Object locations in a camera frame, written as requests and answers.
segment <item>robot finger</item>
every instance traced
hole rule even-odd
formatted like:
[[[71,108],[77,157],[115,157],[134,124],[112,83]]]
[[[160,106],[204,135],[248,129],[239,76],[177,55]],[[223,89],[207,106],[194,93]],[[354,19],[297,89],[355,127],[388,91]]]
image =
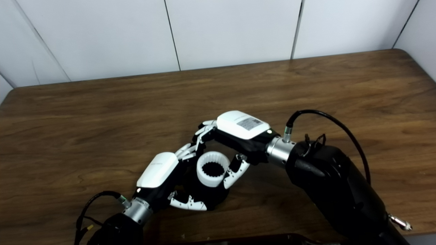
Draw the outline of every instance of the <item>robot finger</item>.
[[[214,126],[214,125],[207,125],[207,126],[204,126],[204,127],[202,127],[201,129],[199,129],[197,132],[195,132],[194,135],[199,135],[199,134],[201,134],[201,133],[203,133],[203,132],[209,131],[209,130],[212,129],[213,127],[215,127],[215,126]]]
[[[216,124],[217,124],[217,120],[204,121],[202,124],[198,125],[198,129],[201,129],[202,127],[204,127],[206,125],[216,125]]]
[[[188,154],[191,154],[196,150],[196,146],[191,146],[188,149],[184,150],[182,153],[180,153],[177,157],[180,159]]]
[[[188,149],[190,146],[191,146],[191,143],[188,143],[188,144],[182,146],[182,148],[178,149],[174,154],[176,154],[176,156],[179,157],[180,153],[182,153],[183,151]]]

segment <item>black inner gear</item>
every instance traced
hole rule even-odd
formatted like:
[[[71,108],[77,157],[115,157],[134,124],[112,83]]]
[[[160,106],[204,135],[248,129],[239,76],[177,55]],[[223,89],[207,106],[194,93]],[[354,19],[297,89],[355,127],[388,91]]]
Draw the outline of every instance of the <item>black inner gear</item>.
[[[224,168],[216,162],[206,163],[205,165],[203,165],[202,169],[205,174],[211,177],[218,177],[224,174]]]

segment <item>cable connector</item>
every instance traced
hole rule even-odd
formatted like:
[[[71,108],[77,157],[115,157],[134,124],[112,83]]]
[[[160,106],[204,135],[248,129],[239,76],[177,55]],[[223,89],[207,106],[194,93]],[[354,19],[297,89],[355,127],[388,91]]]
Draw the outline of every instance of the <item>cable connector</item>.
[[[291,134],[292,134],[292,128],[286,126],[286,127],[285,127],[285,132],[283,133],[283,139],[282,139],[282,141],[283,141],[284,143],[289,143],[289,142],[291,142]]]
[[[393,216],[392,214],[388,214],[389,219],[392,223],[397,224],[404,231],[411,231],[412,226],[409,222],[399,219],[398,217]]]
[[[117,199],[121,205],[123,205],[125,208],[130,208],[130,206],[132,206],[132,203],[127,200],[127,198],[125,198],[123,195],[121,195],[118,199]]]

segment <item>white wall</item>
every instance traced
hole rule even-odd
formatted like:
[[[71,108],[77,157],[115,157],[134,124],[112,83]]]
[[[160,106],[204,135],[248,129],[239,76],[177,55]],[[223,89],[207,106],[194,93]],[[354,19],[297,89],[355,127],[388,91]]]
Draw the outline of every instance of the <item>white wall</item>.
[[[392,48],[417,0],[305,0],[294,58]]]
[[[6,80],[0,75],[0,104],[6,98],[7,94],[12,90],[12,87]]]
[[[178,71],[163,0],[18,0],[72,81]]]
[[[405,50],[436,81],[436,1],[420,0],[395,48]]]
[[[13,0],[0,0],[0,72],[18,87],[70,81]]]
[[[167,0],[182,70],[290,59],[301,0]]]

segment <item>white robotic hand cover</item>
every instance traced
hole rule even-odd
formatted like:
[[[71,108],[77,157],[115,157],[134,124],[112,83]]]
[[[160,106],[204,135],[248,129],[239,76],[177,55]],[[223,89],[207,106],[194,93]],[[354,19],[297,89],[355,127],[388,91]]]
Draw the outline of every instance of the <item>white robotic hand cover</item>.
[[[271,128],[266,122],[240,111],[221,114],[216,124],[219,130],[244,140],[252,139]]]
[[[178,163],[179,160],[176,154],[172,152],[157,154],[138,179],[136,186],[141,188],[159,187],[168,178]]]

